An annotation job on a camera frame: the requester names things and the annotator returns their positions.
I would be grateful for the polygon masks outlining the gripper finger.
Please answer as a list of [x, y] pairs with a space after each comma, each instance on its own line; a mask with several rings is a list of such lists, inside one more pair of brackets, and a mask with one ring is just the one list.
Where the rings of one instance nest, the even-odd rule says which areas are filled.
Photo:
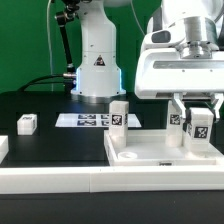
[[223, 93], [212, 93], [210, 95], [212, 112], [214, 114], [214, 121], [218, 122], [220, 120], [220, 108], [224, 102]]
[[183, 121], [186, 120], [186, 108], [182, 102], [182, 94], [174, 93], [172, 97], [172, 104], [175, 107], [176, 111], [180, 113], [180, 117]]

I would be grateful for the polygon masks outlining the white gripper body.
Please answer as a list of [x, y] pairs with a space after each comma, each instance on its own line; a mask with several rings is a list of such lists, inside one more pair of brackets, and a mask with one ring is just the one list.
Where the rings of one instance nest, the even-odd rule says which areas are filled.
[[174, 48], [149, 49], [138, 60], [135, 94], [140, 99], [208, 98], [224, 93], [224, 52], [211, 59], [181, 59]]

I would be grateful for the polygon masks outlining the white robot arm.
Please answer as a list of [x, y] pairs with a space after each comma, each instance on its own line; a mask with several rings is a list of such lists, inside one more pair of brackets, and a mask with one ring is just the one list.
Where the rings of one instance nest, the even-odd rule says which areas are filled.
[[[132, 0], [81, 0], [82, 63], [76, 96], [96, 101], [123, 94], [116, 64], [116, 28], [106, 7]], [[209, 100], [219, 117], [224, 103], [224, 51], [218, 44], [224, 26], [224, 0], [162, 0], [144, 36], [135, 76], [140, 99], [169, 99], [186, 116], [185, 100]]]

